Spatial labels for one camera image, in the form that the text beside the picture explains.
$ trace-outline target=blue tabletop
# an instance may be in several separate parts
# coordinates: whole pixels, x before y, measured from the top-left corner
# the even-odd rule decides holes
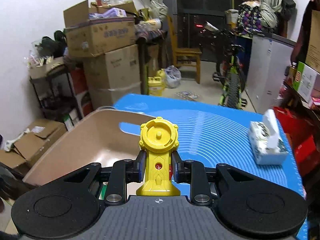
[[[262,115],[242,110],[179,99],[128,94],[114,107],[119,110],[161,116],[178,125],[178,152],[182,160],[200,161],[206,167],[228,163],[263,179],[290,188],[303,196],[302,181],[288,140],[279,125],[289,155],[282,166],[256,165],[247,132],[250,121],[262,121]],[[124,123],[122,130],[140,134],[138,125]],[[190,194],[190,185],[175,184],[182,195]],[[306,222],[298,233],[308,238]]]

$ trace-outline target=purple package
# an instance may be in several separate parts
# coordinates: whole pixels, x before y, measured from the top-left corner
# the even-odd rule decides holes
[[[110,10],[104,12],[102,14],[104,18],[110,18],[110,17],[127,17],[127,14],[125,13],[125,10],[119,9],[119,8],[111,8]]]

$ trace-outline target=yellow bucket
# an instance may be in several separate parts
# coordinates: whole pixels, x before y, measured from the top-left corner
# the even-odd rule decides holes
[[[157,77],[161,77],[162,85],[165,88],[165,72],[163,68],[157,71]]]
[[[161,77],[148,77],[149,95],[160,97],[164,90]]]

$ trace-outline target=metal screw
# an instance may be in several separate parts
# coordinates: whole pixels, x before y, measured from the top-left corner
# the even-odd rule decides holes
[[[110,194],[109,196],[107,196],[106,200],[108,200],[109,202],[119,202],[122,199],[122,197],[119,194]]]
[[[195,196],[195,201],[199,203],[205,203],[205,202],[208,202],[209,200],[210,200],[210,197],[205,194],[198,194]]]

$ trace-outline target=white tissue paper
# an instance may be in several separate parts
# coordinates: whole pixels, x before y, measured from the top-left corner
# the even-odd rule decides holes
[[[262,122],[250,122],[249,141],[258,165],[281,165],[288,155],[280,137],[275,112],[265,112]]]

